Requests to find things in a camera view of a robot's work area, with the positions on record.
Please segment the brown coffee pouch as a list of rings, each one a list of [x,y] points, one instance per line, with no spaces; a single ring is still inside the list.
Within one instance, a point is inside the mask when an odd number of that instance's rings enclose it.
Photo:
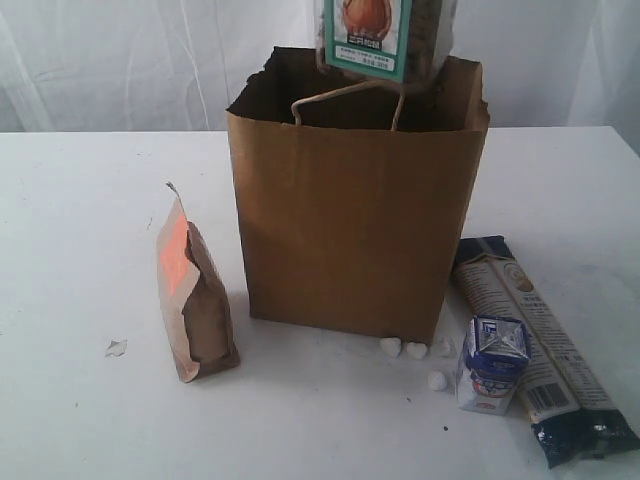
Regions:
[[[175,201],[156,239],[158,295],[178,378],[190,383],[240,364],[230,304],[197,226]]]

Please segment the milk carton blue white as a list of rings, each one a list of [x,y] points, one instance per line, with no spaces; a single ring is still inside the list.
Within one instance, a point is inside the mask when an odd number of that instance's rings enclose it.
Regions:
[[[455,376],[458,407],[470,412],[505,414],[531,358],[529,333],[522,321],[473,316]]]

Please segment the nut jar gold lid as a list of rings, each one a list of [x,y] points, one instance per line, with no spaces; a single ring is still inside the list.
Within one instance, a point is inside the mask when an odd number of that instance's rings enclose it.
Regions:
[[[458,3],[324,0],[314,3],[316,65],[354,81],[427,89],[449,56]]]

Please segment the brown paper bag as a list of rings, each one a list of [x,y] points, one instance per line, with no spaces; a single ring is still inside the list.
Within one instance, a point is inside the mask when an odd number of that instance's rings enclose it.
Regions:
[[[401,96],[275,48],[227,111],[250,314],[434,337],[489,124],[478,62]]]

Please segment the torn label scrap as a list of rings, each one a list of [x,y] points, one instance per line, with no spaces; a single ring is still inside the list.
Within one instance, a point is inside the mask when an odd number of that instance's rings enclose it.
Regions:
[[[105,350],[106,358],[118,358],[126,353],[128,340],[112,340]]]

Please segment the white curtain backdrop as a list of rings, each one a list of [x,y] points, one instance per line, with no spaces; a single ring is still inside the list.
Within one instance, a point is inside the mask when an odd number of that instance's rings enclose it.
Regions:
[[[276,46],[314,43],[310,1],[5,1],[5,132],[222,130]],[[496,127],[639,141],[635,1],[462,1],[454,53],[483,64]]]

